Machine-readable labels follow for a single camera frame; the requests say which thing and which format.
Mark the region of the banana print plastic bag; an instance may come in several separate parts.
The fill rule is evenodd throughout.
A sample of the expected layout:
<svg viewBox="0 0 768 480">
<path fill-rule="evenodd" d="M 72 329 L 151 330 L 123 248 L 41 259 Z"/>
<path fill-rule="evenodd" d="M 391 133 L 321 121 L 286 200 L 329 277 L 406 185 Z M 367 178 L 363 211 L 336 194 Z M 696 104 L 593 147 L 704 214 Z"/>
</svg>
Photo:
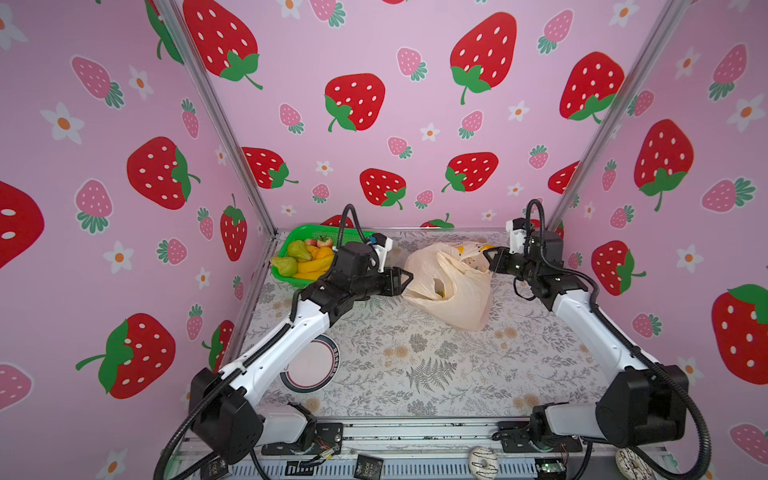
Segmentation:
<svg viewBox="0 0 768 480">
<path fill-rule="evenodd" d="M 435 243 L 406 259 L 413 280 L 403 298 L 438 320 L 477 332 L 490 320 L 493 302 L 490 264 L 482 242 Z"/>
</svg>

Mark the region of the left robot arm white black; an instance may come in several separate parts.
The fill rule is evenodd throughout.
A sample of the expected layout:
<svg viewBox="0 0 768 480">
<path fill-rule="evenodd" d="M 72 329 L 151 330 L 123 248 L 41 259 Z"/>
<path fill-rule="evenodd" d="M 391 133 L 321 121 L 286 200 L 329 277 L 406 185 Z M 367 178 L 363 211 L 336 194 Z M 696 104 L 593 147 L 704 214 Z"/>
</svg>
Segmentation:
<svg viewBox="0 0 768 480">
<path fill-rule="evenodd" d="M 317 420 L 297 403 L 259 411 L 272 382 L 317 337 L 355 303 L 372 296 L 394 297 L 412 281 L 411 273 L 388 267 L 392 239 L 375 234 L 337 249 L 330 269 L 295 292 L 289 315 L 269 334 L 229 364 L 201 370 L 190 388 L 190 428 L 215 457 L 236 464 L 270 444 L 309 449 Z"/>
</svg>

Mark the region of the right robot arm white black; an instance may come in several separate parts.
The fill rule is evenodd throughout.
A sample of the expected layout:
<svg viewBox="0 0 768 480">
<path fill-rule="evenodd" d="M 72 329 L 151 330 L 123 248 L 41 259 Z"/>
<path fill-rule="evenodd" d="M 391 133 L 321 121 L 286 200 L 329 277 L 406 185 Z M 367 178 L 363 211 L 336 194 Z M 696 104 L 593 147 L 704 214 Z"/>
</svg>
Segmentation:
<svg viewBox="0 0 768 480">
<path fill-rule="evenodd" d="M 483 253 L 491 272 L 526 282 L 532 299 L 579 336 L 602 368 L 608 388 L 596 403 L 535 407 L 518 437 L 538 448 L 564 437 L 619 448 L 681 439 L 688 412 L 679 395 L 688 388 L 685 375 L 631 342 L 597 305 L 597 284 L 566 268 L 561 254 L 562 242 L 554 233 L 525 230 L 512 231 L 509 246 Z"/>
</svg>

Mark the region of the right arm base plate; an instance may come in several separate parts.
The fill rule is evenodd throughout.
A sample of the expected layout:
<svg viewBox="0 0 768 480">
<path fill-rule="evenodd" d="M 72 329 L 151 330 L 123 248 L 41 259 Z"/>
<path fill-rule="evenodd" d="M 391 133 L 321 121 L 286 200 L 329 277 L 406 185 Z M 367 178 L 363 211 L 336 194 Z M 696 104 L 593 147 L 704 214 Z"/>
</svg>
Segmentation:
<svg viewBox="0 0 768 480">
<path fill-rule="evenodd" d="M 528 420 L 501 421 L 491 439 L 501 443 L 505 453 L 578 453 L 580 440 L 572 436 L 545 435 L 535 432 Z"/>
</svg>

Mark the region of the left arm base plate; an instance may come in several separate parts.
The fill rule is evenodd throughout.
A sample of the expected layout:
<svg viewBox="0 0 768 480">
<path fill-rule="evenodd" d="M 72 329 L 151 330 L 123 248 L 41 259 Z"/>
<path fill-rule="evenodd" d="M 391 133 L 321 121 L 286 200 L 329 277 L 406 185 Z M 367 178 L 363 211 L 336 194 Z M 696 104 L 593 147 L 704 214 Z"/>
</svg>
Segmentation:
<svg viewBox="0 0 768 480">
<path fill-rule="evenodd" d="M 264 445 L 260 453 L 265 456 L 314 456 L 329 449 L 339 451 L 343 430 L 344 424 L 338 422 L 309 424 L 296 441 Z"/>
</svg>

